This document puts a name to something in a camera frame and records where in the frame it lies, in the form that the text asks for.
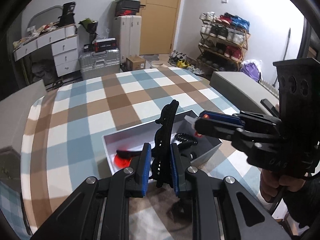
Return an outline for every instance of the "wooden door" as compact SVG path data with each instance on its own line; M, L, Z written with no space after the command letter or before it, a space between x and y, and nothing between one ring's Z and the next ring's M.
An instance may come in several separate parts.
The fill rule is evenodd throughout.
M141 0L140 55L171 52L180 0Z

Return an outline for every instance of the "purple bag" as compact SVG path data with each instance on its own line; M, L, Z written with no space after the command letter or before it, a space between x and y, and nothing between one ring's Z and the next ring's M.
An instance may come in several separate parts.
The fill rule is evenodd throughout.
M255 82L259 81L260 72L255 63L250 62L244 64L244 67L241 68L240 71L246 74L247 76L251 77Z

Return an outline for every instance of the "cardboard box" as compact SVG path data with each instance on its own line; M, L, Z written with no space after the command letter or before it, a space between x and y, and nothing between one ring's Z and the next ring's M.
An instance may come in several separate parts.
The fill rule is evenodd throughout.
M127 58L127 68L132 70L139 70L146 68L146 60L141 57L129 57Z

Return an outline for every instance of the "finger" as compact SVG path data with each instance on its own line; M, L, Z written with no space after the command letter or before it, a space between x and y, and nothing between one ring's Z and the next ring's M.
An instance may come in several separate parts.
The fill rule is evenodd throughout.
M270 187L263 179L260 180L260 185L263 191L268 195L275 197L278 194L278 190L276 188Z
M279 184L282 186L288 186L288 190L291 192L296 192L300 190L305 183L303 179L296 179L287 175L283 175L279 179Z
M261 174L267 185L273 188L279 187L279 178L274 173L271 171L262 170Z
M265 193L262 188L260 188L260 193L261 193L261 196L263 197L263 199L264 199L266 202L270 201L271 196L269 196L267 193Z

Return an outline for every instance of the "blue rubber pad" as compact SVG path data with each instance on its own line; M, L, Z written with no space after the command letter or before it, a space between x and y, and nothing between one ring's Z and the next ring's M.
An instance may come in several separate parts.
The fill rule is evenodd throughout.
M172 144L170 145L170 164L171 164L171 176L172 176L172 184L173 184L173 190L176 193L176 196L179 194L179 179L178 179L178 171L176 166L176 159L174 157L174 152L172 148Z
M237 116L232 116L232 115L228 115L228 114L219 114L219 113L210 112L210 111L203 111L200 114L200 117L203 117L205 114L207 114L210 117L210 119L213 119L213 120L228 122L228 123L243 126L243 123L241 122L240 118Z
M142 174L142 195L145 196L148 189L148 181L149 181L149 171L150 171L150 163L151 163L151 145L148 145L146 162L143 169Z

